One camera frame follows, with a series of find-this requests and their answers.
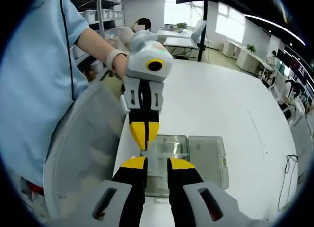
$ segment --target light blue shirt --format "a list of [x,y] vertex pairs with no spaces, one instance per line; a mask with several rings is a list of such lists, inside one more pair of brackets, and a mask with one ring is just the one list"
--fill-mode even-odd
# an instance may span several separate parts
[[[63,0],[70,45],[88,23]],[[74,61],[74,94],[87,87]],[[71,78],[59,0],[46,0],[25,16],[0,66],[0,152],[4,163],[43,186],[52,134],[72,103]]]

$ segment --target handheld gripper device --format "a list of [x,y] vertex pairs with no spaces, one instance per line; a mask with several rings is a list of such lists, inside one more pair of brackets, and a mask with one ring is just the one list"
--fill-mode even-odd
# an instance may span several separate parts
[[154,141],[162,109],[163,81],[170,73],[173,57],[157,42],[157,35],[136,33],[130,43],[130,54],[124,78],[125,92],[121,102],[129,112],[130,130],[141,151]]

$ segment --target black pole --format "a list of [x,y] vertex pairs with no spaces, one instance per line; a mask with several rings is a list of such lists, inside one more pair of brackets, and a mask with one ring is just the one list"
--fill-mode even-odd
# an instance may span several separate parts
[[[204,9],[203,9],[203,20],[204,21],[207,20],[207,10],[208,10],[208,1],[204,1]],[[206,26],[202,32],[202,35],[201,35],[200,50],[198,51],[198,57],[197,57],[198,62],[200,62],[202,60],[203,51],[205,50],[205,45],[204,45],[205,35],[206,35]]]

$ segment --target potted plant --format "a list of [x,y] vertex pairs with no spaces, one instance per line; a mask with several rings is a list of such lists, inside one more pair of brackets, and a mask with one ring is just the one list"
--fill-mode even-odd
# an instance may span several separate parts
[[248,45],[246,46],[246,48],[247,48],[247,50],[249,50],[249,51],[251,51],[251,52],[253,52],[253,53],[256,52],[254,45],[248,44]]
[[187,23],[186,22],[177,23],[177,27],[178,27],[178,32],[181,33],[184,29],[187,28]]

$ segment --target red object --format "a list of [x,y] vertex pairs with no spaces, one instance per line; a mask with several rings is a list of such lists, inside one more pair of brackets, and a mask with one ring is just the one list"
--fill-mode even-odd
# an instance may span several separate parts
[[27,181],[28,187],[36,194],[44,195],[44,188],[37,186],[29,181]]
[[291,61],[291,68],[292,70],[299,70],[300,68],[300,63],[294,58],[292,58],[292,61]]

